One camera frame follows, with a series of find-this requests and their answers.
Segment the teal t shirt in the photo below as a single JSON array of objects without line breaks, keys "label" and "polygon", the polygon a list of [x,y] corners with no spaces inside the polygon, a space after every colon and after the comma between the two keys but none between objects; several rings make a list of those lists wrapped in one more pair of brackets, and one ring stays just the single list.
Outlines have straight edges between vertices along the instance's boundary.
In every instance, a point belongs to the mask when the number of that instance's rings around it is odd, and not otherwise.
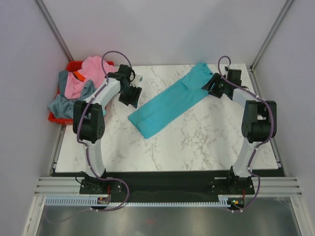
[{"label": "teal t shirt", "polygon": [[129,115],[128,120],[145,139],[151,138],[207,96],[202,87],[213,75],[207,64],[197,63],[183,78]]}]

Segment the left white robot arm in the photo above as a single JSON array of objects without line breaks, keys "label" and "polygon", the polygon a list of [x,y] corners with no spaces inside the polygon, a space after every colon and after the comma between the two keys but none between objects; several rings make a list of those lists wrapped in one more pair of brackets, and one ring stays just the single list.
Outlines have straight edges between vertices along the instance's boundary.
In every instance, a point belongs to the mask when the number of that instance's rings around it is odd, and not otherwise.
[{"label": "left white robot arm", "polygon": [[101,154],[101,139],[105,133],[105,107],[118,94],[121,103],[137,108],[142,88],[131,84],[136,78],[130,66],[121,64],[117,72],[107,74],[104,82],[91,96],[74,103],[73,132],[77,142],[84,147],[86,174],[94,177],[91,188],[96,193],[104,193],[108,188],[108,181],[102,178],[106,168]]}]

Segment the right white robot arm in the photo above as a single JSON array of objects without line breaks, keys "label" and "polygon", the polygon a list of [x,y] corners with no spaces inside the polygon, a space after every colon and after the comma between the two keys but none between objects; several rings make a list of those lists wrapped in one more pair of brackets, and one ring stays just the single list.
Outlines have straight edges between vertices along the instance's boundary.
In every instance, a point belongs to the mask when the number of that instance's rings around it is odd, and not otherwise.
[{"label": "right white robot arm", "polygon": [[257,149],[275,137],[277,132],[277,104],[272,100],[264,100],[242,86],[242,71],[226,69],[225,75],[215,73],[202,87],[209,95],[221,98],[226,95],[243,109],[241,132],[243,145],[236,162],[231,167],[232,176],[225,181],[225,187],[230,193],[238,193],[243,188],[240,178],[252,176]]}]

